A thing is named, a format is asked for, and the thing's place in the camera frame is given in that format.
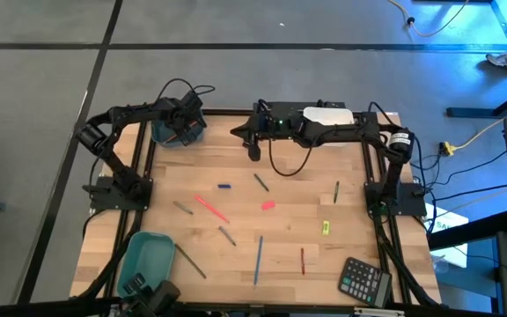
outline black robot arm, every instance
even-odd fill
[[[196,124],[204,128],[207,126],[202,118],[201,106],[199,95],[195,90],[190,90],[181,100],[160,98],[151,104],[111,107],[105,113],[89,119],[76,133],[76,138],[113,171],[112,178],[102,177],[97,185],[84,186],[84,190],[92,198],[92,208],[146,209],[150,200],[151,180],[142,178],[133,168],[125,166],[114,153],[114,144],[127,125],[159,120],[171,129],[184,145],[188,145],[195,140],[195,135],[189,133],[191,128]],[[111,125],[109,135],[99,128],[104,124]]]
[[[383,143],[380,132],[392,134],[389,144]],[[414,133],[408,129],[392,124],[378,124],[374,113],[362,113],[359,122],[354,124],[329,126],[312,122],[299,112],[279,113],[278,109],[252,114],[245,124],[232,129],[231,133],[244,140],[249,158],[253,161],[261,158],[258,142],[268,139],[291,139],[304,148],[326,143],[365,141],[390,163],[378,202],[387,205],[396,204],[400,173],[411,158],[415,140]]]

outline yellow eraser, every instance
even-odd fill
[[[322,234],[330,234],[330,222],[327,220],[324,220],[324,223],[322,224]]]

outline red marker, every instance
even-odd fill
[[[300,248],[300,266],[303,270],[303,275],[305,274],[305,249],[303,247]]]
[[[197,201],[199,201],[199,203],[202,203],[205,207],[207,207],[215,215],[217,215],[218,217],[220,217],[221,219],[223,219],[225,222],[230,223],[230,220],[228,220],[223,214],[221,214],[220,211],[216,210],[214,207],[212,207],[211,205],[207,204],[207,202],[203,201],[203,199],[199,195],[196,195],[195,199]]]

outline wooden table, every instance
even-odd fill
[[[171,281],[181,290],[180,301],[362,305],[337,290],[348,257],[379,267],[375,232],[365,208],[361,144],[315,148],[305,169],[285,178],[271,168],[268,142],[260,143],[261,161],[252,162],[242,141],[229,133],[246,121],[245,116],[207,116],[206,120],[209,126],[202,142],[176,149],[157,147],[151,171],[155,181],[153,197],[142,222],[143,231],[172,237],[207,275],[203,279],[176,252]],[[137,125],[125,128],[115,146],[125,164],[131,160],[136,134]],[[305,158],[306,150],[291,141],[273,145],[275,163],[281,171],[296,170]],[[257,182],[254,173],[260,175],[270,192]],[[406,165],[403,180],[411,179]],[[340,182],[340,193],[334,204],[336,181]],[[231,184],[231,189],[218,189],[219,183]],[[198,203],[196,195],[224,213],[230,223]],[[275,208],[262,211],[261,204],[270,200],[276,202]],[[188,215],[173,201],[185,204],[195,214]],[[84,291],[109,260],[118,219],[119,211],[106,211],[88,225],[72,296]],[[331,227],[327,236],[322,235],[324,220]],[[426,292],[439,301],[423,228],[411,217],[397,220],[405,263]],[[217,229],[220,225],[236,240],[236,247]],[[254,286],[260,236],[260,276]],[[301,273],[301,247],[305,250],[305,276]],[[392,263],[390,268],[394,272],[394,297],[400,301]]]

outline calculator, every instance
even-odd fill
[[[391,293],[392,279],[390,274],[350,257],[343,267],[338,289],[369,306],[383,308]]]

